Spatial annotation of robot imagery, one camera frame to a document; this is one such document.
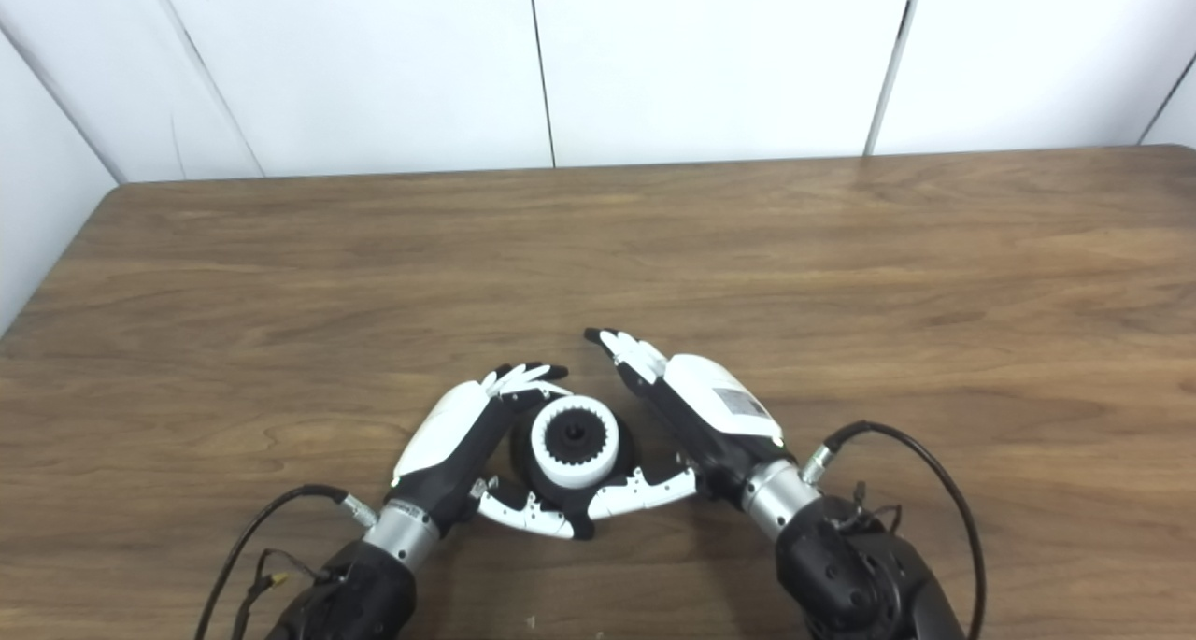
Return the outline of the white and black left hand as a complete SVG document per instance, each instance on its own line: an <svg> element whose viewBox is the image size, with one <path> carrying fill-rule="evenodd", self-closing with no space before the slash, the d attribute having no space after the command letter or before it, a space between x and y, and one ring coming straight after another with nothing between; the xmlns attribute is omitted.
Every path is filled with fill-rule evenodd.
<svg viewBox="0 0 1196 640"><path fill-rule="evenodd" d="M476 512L472 488L517 417L570 391L569 373L551 362L504 364L481 379L448 389L407 443L393 467L380 522L405 516L440 537Z"/></svg>

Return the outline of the white and black right hand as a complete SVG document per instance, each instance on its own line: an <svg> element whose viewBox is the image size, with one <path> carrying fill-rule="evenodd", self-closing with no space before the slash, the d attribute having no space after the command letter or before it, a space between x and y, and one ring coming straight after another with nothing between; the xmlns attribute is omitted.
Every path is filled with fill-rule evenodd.
<svg viewBox="0 0 1196 640"><path fill-rule="evenodd" d="M620 380L675 437L701 494L748 513L757 475L793 458L780 423L722 364L696 354L663 355L631 334L588 328L588 342L614 362Z"/></svg>

